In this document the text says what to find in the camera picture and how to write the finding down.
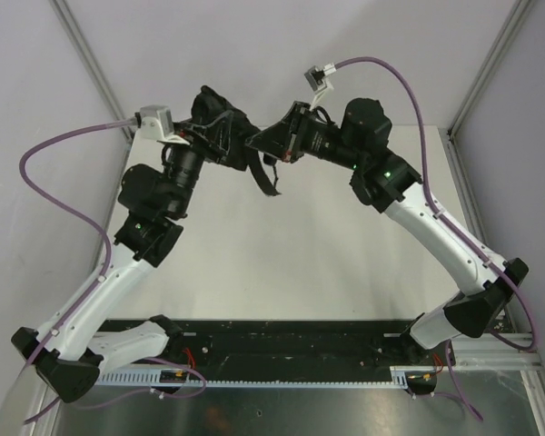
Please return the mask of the black folding umbrella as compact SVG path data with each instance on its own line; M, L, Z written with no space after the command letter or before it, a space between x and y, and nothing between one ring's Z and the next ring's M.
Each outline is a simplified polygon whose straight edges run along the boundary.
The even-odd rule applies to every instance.
M275 178L274 181L272 181L267 176L259 153L244 144L249 136L260 132L260 129L250 122L246 113L233 106L223 96L217 94L211 87L203 85L200 93L196 95L193 100L191 115L192 111L196 110L199 110L202 113L218 114L228 109L234 111L231 135L232 148L226 158L226 163L221 165L241 172L249 169L257 186L265 195L280 195L281 193L276 189L278 179Z

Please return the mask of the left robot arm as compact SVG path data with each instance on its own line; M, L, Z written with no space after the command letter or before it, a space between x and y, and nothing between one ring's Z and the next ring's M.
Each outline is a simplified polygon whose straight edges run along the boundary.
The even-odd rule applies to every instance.
M98 335L108 315L155 270L174 248L193 189L205 161L219 162L230 148L234 111L195 114L174 123L165 106L150 105L134 117L60 134L25 153L19 168L49 145L74 136L133 127L139 139L162 144L161 171L145 164L129 168L118 202L128 211L114 237L96 225L104 258L69 301L38 329L21 327L11 342L37 375L65 403L78 401L99 377L141 360L152 360L181 343L180 327L155 315L124 331Z

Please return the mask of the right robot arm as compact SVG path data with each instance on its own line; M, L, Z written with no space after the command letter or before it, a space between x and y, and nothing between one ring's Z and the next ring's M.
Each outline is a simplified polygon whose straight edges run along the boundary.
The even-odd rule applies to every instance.
M358 200L409 232L458 287L447 302L416 318L403 340L431 350L459 335L477 339L489 331L529 267L520 258L506 260L447 213L419 172L389 149L391 128L380 102L370 98L351 100L341 124L324 122L308 104L296 102L280 122L246 144L284 163L310 154L352 169L350 186Z

